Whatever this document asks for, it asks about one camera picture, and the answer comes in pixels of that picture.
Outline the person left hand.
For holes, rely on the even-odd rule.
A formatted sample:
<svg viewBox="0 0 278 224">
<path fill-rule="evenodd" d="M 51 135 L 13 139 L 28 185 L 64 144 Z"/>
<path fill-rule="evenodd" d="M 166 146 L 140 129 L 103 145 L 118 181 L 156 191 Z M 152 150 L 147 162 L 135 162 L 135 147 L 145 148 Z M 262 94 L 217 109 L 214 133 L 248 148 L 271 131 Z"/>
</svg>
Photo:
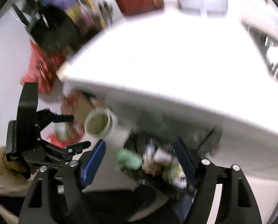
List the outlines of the person left hand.
<svg viewBox="0 0 278 224">
<path fill-rule="evenodd" d="M 24 160 L 16 159 L 14 161 L 8 161 L 6 154 L 3 156 L 3 163 L 5 168 L 14 175 L 20 175 L 26 179 L 29 179 L 32 175 L 36 174 L 38 169 L 32 168 L 26 164 Z"/>
</svg>

